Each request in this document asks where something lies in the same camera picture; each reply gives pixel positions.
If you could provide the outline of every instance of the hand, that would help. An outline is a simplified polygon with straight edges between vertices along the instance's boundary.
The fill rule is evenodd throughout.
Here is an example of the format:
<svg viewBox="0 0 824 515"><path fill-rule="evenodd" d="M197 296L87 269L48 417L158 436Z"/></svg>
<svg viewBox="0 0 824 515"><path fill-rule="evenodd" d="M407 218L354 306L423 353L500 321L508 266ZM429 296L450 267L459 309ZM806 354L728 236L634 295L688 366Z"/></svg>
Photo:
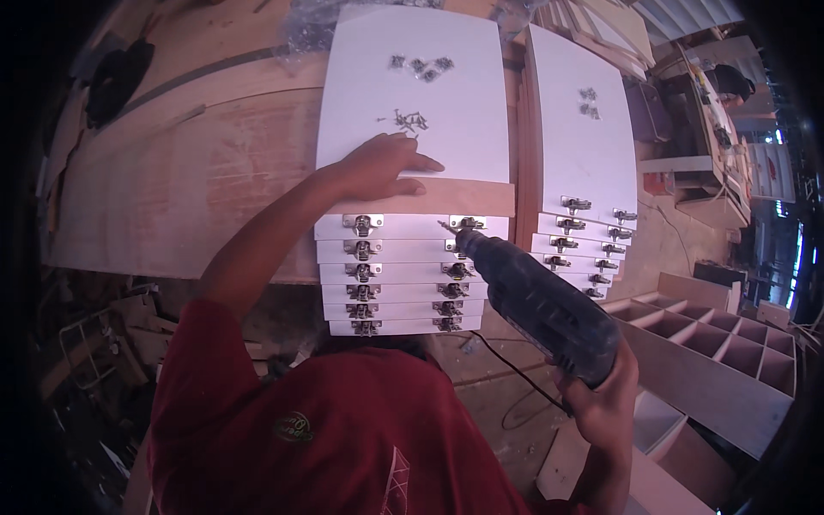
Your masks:
<svg viewBox="0 0 824 515"><path fill-rule="evenodd" d="M418 154L418 140L404 133L378 134L355 148L340 162L328 166L339 180L345 198L378 200L398 194L422 195L424 185L415 179L398 179L403 170L443 171L443 165Z"/></svg>
<svg viewBox="0 0 824 515"><path fill-rule="evenodd" d="M610 457L630 457L638 361L626 340L622 338L618 343L612 371L595 390L559 368L552 378L572 406L581 436Z"/></svg>

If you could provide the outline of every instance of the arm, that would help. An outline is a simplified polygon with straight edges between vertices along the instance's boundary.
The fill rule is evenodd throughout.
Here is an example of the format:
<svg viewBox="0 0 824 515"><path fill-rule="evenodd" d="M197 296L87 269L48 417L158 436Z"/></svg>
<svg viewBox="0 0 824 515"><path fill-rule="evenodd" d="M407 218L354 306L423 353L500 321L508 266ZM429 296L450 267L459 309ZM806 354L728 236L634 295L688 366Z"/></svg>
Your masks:
<svg viewBox="0 0 824 515"><path fill-rule="evenodd" d="M576 377L561 373L553 378L572 406L578 431L592 444L569 501L598 515L620 515L630 495L638 362L621 340L612 372L594 391Z"/></svg>
<svg viewBox="0 0 824 515"><path fill-rule="evenodd" d="M419 181L397 178L403 170L443 171L442 164L417 149L417 140L405 134L379 134L341 162L316 171L223 246L200 279L199 296L223 304L241 320L297 239L340 200L425 194Z"/></svg>

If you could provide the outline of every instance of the concealed hinge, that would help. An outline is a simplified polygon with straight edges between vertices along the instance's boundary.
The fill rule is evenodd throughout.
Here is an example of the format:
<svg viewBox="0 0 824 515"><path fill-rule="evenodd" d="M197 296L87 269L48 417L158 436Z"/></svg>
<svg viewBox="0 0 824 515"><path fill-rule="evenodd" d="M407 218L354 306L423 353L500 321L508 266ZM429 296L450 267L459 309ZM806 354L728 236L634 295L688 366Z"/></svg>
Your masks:
<svg viewBox="0 0 824 515"><path fill-rule="evenodd" d="M373 301L380 292L380 284L350 284L346 287L349 298L358 302Z"/></svg>
<svg viewBox="0 0 824 515"><path fill-rule="evenodd" d="M447 283L439 284L438 291L446 298L469 297L469 284Z"/></svg>
<svg viewBox="0 0 824 515"><path fill-rule="evenodd" d="M595 268L601 270L602 272L605 269L618 270L618 264L609 260L595 259Z"/></svg>
<svg viewBox="0 0 824 515"><path fill-rule="evenodd" d="M545 255L544 256L544 264L549 265L550 270L553 270L553 271L555 271L555 269L557 269L559 266L572 266L572 263L565 260L564 258L562 258L559 255L553 255L553 256Z"/></svg>
<svg viewBox="0 0 824 515"><path fill-rule="evenodd" d="M381 263L358 263L357 265L345 265L346 274L354 277L359 283L368 283L370 277L381 273L383 264Z"/></svg>
<svg viewBox="0 0 824 515"><path fill-rule="evenodd" d="M613 241L629 240L632 237L632 231L625 231L618 227L610 227L606 234L610 235Z"/></svg>
<svg viewBox="0 0 824 515"><path fill-rule="evenodd" d="M550 245L558 249L558 253L564 252L564 249L577 249L578 242L572 238L562 238L550 236Z"/></svg>
<svg viewBox="0 0 824 515"><path fill-rule="evenodd" d="M610 254L626 254L626 249L619 245L612 245L611 243L602 243L601 250L604 251L606 257L610 257Z"/></svg>
<svg viewBox="0 0 824 515"><path fill-rule="evenodd" d="M618 218L618 225L624 225L624 222L634 222L638 220L637 213L628 213L623 209L615 208L612 210L612 216Z"/></svg>
<svg viewBox="0 0 824 515"><path fill-rule="evenodd" d="M465 277L475 277L475 274L472 273L475 271L475 266L468 263L441 263L441 271L453 281L460 281Z"/></svg>
<svg viewBox="0 0 824 515"><path fill-rule="evenodd" d="M607 276L601 274L591 274L589 280L592 284L611 284L612 281Z"/></svg>
<svg viewBox="0 0 824 515"><path fill-rule="evenodd" d="M377 328L382 325L383 323L379 320L352 322L352 328L355 329L355 336L375 336L377 335Z"/></svg>
<svg viewBox="0 0 824 515"><path fill-rule="evenodd" d="M344 252L355 256L358 261L369 258L383 250L383 240L344 240Z"/></svg>
<svg viewBox="0 0 824 515"><path fill-rule="evenodd" d="M584 288L581 290L582 292L586 293L588 297L591 298L604 298L604 294L599 292L595 288Z"/></svg>
<svg viewBox="0 0 824 515"><path fill-rule="evenodd" d="M460 247L458 247L458 244L455 243L455 240L444 240L443 249L446 252L453 253L455 255L455 259L457 259L457 260L465 260L466 259L466 254L461 252L461 249L460 249Z"/></svg>
<svg viewBox="0 0 824 515"><path fill-rule="evenodd" d="M458 325L463 321L459 316L448 316L447 318L433 318L432 325L437 325L438 329L451 333L454 330L462 330Z"/></svg>
<svg viewBox="0 0 824 515"><path fill-rule="evenodd" d="M345 214L344 227L349 227L358 238L372 234L373 229L383 227L382 214Z"/></svg>
<svg viewBox="0 0 824 515"><path fill-rule="evenodd" d="M449 215L449 227L456 229L486 229L486 217L467 217L463 214Z"/></svg>
<svg viewBox="0 0 824 515"><path fill-rule="evenodd" d="M378 310L377 304L347 304L346 312L349 313L349 318L358 318L360 320L366 318L373 318L375 311Z"/></svg>
<svg viewBox="0 0 824 515"><path fill-rule="evenodd" d="M576 199L575 197L562 196L561 205L569 210L569 216L573 216L578 211L592 209L592 202L585 199Z"/></svg>
<svg viewBox="0 0 824 515"><path fill-rule="evenodd" d="M443 301L432 303L432 309L437 311L440 316L463 315L463 313L458 311L461 307L463 307L463 301Z"/></svg>
<svg viewBox="0 0 824 515"><path fill-rule="evenodd" d="M566 217L555 218L555 225L564 229L564 234L569 234L570 231L582 231L587 228L587 223L583 220Z"/></svg>

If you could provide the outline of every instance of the wooden workbench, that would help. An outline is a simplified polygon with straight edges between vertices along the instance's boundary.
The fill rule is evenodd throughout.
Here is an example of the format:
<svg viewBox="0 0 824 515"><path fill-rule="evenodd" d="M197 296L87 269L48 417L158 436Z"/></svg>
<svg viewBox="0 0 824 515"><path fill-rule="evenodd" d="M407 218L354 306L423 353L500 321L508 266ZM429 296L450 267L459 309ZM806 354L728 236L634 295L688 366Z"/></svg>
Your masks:
<svg viewBox="0 0 824 515"><path fill-rule="evenodd" d="M225 2L213 8L211 21L204 15L211 7L186 11L182 2L163 4L168 12L148 38L158 51L136 95L145 92L102 130L86 130L65 171L59 202L52 203L59 221L51 233L44 226L41 237L46 264L198 279L244 223L315 170L328 54L308 55L296 68L286 69L277 59L265 57L267 49L249 49L239 40L233 40L233 52L246 52L243 55L253 59L226 59L225 53L208 47L206 55L218 58L213 63L200 54L186 57L196 54L189 44L180 43L182 56L166 49L165 44L186 36L178 30L193 31L192 37L199 40L204 26L273 34L279 22L275 14L282 17L286 12L279 4L288 2L273 0L262 11L270 10L265 27L247 20L258 16L253 8L240 9L252 3L259 4ZM223 9L232 4L236 14L229 16ZM444 8L486 16L491 4L447 0ZM129 19L128 11L117 12ZM260 44L258 32L248 40ZM206 64L192 68L193 63ZM521 68L522 47L505 50L513 178ZM64 162L63 154L68 154L82 127L78 107L84 99L73 96L55 135L55 148L61 150L53 152L44 177L44 192L51 192L53 199L63 169L61 158ZM315 263L315 243L308 232L273 282L318 283Z"/></svg>

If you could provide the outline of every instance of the white cabinet door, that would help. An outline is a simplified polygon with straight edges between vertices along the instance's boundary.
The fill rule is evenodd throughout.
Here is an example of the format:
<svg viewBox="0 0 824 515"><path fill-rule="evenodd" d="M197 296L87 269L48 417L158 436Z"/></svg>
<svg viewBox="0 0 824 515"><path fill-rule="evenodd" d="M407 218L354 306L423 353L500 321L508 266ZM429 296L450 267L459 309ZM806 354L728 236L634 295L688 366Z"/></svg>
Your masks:
<svg viewBox="0 0 824 515"><path fill-rule="evenodd" d="M538 213L538 232L556 236L587 238L630 245L633 232L618 224L585 222L580 218L557 214Z"/></svg>
<svg viewBox="0 0 824 515"><path fill-rule="evenodd" d="M426 82L409 68L390 69L393 54L454 68ZM420 114L418 152L442 172L403 176L509 182L506 90L494 21L439 9L354 6L341 9L326 69L317 134L318 168L340 161L379 133L404 130L398 115Z"/></svg>
<svg viewBox="0 0 824 515"><path fill-rule="evenodd" d="M482 283L469 260L444 263L336 263L320 265L321 284Z"/></svg>
<svg viewBox="0 0 824 515"><path fill-rule="evenodd" d="M442 324L445 319L420 318L415 320L378 320L368 321L330 321L329 332L332 336L358 336L358 327L362 324L369 324L373 327L374 336L379 335L423 335L427 333L451 332L444 330L438 324ZM478 330L480 329L480 316L459 316L452 318L455 325L452 330Z"/></svg>
<svg viewBox="0 0 824 515"><path fill-rule="evenodd" d="M394 214L394 213L353 213L325 214L315 224L316 240L349 240L366 237L387 240L428 240L450 237L450 232L441 227L439 221L459 227L464 218L460 214ZM486 236L497 236L504 240L509 236L509 218L472 217L484 224Z"/></svg>
<svg viewBox="0 0 824 515"><path fill-rule="evenodd" d="M368 242L369 251L360 260L355 252L358 245ZM448 240L321 240L317 242L317 262L324 263L442 263L456 261L454 252L447 250L447 244L455 245L454 238Z"/></svg>
<svg viewBox="0 0 824 515"><path fill-rule="evenodd" d="M599 222L617 224L614 209L636 213L632 126L618 69L537 26L529 27L527 54L541 107L541 211L569 214L563 202L573 198L591 202L587 217ZM625 225L636 228L636 222Z"/></svg>
<svg viewBox="0 0 824 515"><path fill-rule="evenodd" d="M530 255L546 268L556 274L601 274L615 275L620 266L619 260L606 257L585 257L582 255L539 254Z"/></svg>
<svg viewBox="0 0 824 515"><path fill-rule="evenodd" d="M587 240L572 236L553 236L532 233L532 252L553 255L585 255L609 260L626 258L626 245Z"/></svg>
<svg viewBox="0 0 824 515"><path fill-rule="evenodd" d="M349 304L324 304L325 320L410 320L415 318L439 318L444 316L481 316L484 301L435 301L435 302L355 302Z"/></svg>
<svg viewBox="0 0 824 515"><path fill-rule="evenodd" d="M439 285L446 285L447 293L456 293L460 288L465 297L452 297L438 291ZM431 283L431 284L324 284L321 286L325 304L350 304L369 296L363 302L438 302L449 300L469 301L486 299L486 283Z"/></svg>

